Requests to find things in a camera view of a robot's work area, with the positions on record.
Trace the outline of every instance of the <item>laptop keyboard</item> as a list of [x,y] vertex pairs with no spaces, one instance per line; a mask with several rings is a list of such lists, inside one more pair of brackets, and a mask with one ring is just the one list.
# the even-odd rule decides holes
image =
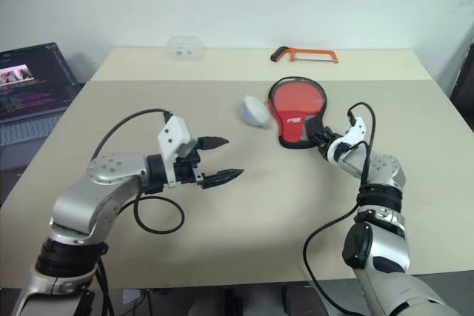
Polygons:
[[46,138],[53,131],[61,116],[62,114],[52,115],[0,127],[0,146]]

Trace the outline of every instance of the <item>laptop screen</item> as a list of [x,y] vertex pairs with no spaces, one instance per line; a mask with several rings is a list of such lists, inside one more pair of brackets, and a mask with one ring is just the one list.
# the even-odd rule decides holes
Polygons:
[[79,90],[54,43],[0,53],[0,121],[65,108]]

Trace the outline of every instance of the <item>floor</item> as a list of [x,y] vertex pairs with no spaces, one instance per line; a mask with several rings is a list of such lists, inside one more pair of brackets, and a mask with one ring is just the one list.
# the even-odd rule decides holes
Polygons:
[[[420,278],[430,285],[449,305],[462,316],[474,315],[474,271],[422,275]],[[326,280],[321,285],[324,290],[346,309],[369,315],[367,305],[355,279]],[[113,290],[116,316],[284,316],[283,290],[286,287],[290,310],[289,315],[339,316],[337,310],[327,305],[327,313],[321,307],[321,299],[308,287],[307,283],[268,283],[225,287],[154,289],[148,299],[133,310],[133,306],[122,303],[122,290]],[[0,315],[10,315],[19,290],[3,289],[0,292]],[[227,310],[223,310],[226,300]],[[101,293],[96,293],[92,316],[99,316]]]
[[25,169],[26,167],[0,172],[0,206],[7,200],[8,194],[10,194]]

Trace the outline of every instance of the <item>beige table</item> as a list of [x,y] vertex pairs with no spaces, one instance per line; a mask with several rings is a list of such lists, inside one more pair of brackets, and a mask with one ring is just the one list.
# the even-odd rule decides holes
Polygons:
[[92,80],[275,81],[301,75],[326,81],[432,81],[412,50],[339,50],[338,64],[290,62],[290,55],[274,63],[272,52],[207,49],[201,60],[177,61],[162,48],[117,47]]
[[[102,68],[97,75],[106,73]],[[266,81],[96,79],[81,91],[0,211],[2,286],[21,287],[25,282],[46,238],[54,200],[84,173],[101,137],[121,118],[149,107],[172,110],[196,135],[230,139],[230,144],[202,153],[204,172],[230,167],[245,172],[213,189],[188,184],[165,191],[163,195],[178,201],[187,214],[183,228],[172,235],[148,234],[136,226],[131,211],[121,215],[107,240],[110,251],[105,263],[111,287],[307,278],[301,258],[304,239],[352,207],[358,182],[315,150],[281,148],[275,124],[271,130],[260,130],[240,121],[236,110],[244,95],[263,99],[269,81],[279,76]],[[329,98],[325,124],[342,132],[347,108],[359,100],[371,103],[378,119],[375,149],[396,155],[403,165],[407,185],[402,212],[413,261],[410,272],[474,269],[469,228],[474,211],[474,135],[437,84],[425,78],[317,79]],[[161,127],[160,115],[137,118],[104,150],[152,154],[158,149],[156,134]],[[166,203],[143,203],[141,211],[155,228],[170,227],[178,220]],[[312,243],[310,260],[320,278],[353,276],[341,259],[351,223],[334,226]]]

